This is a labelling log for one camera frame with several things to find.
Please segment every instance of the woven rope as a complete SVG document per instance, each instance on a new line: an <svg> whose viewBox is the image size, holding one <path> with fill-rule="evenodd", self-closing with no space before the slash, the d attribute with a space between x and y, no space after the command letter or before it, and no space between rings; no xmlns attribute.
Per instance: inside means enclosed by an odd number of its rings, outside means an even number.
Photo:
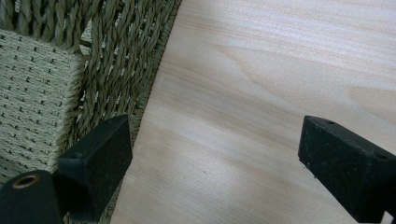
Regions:
<svg viewBox="0 0 396 224"><path fill-rule="evenodd" d="M104 119L129 114L135 140L180 2L0 0L0 185Z"/></svg>

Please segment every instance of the light wood surface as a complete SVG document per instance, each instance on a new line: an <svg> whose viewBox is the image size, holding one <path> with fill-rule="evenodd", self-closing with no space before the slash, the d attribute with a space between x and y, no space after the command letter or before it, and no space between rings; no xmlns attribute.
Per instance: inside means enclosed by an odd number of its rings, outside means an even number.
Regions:
<svg viewBox="0 0 396 224"><path fill-rule="evenodd" d="M355 223L298 160L303 116L396 153L395 22L391 0L184 0L112 223Z"/></svg>

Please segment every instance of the wicker basket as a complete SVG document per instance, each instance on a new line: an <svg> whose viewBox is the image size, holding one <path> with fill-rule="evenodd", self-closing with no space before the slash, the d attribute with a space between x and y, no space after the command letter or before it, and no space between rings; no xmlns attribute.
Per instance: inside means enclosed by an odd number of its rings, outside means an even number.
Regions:
<svg viewBox="0 0 396 224"><path fill-rule="evenodd" d="M103 119L128 113L135 139L180 2L0 1L0 185Z"/></svg>

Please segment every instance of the screw hole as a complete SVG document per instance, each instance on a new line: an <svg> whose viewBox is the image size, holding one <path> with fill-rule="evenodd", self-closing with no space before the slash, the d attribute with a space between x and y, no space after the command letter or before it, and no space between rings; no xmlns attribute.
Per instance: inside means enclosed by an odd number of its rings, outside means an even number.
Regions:
<svg viewBox="0 0 396 224"><path fill-rule="evenodd" d="M78 159L78 158L81 158L81 157L82 157L81 152L75 152L75 153L73 153L73 154L70 156L71 159Z"/></svg>
<svg viewBox="0 0 396 224"><path fill-rule="evenodd" d="M25 189L25 188L30 187L33 184L35 184L39 179L40 179L40 177L38 175L27 175L27 176L21 177L19 180L14 182L14 184L12 185L12 188Z"/></svg>
<svg viewBox="0 0 396 224"><path fill-rule="evenodd" d="M386 160L388 157L384 156L384 155L380 155L380 154L376 154L376 156L381 159L381 160Z"/></svg>

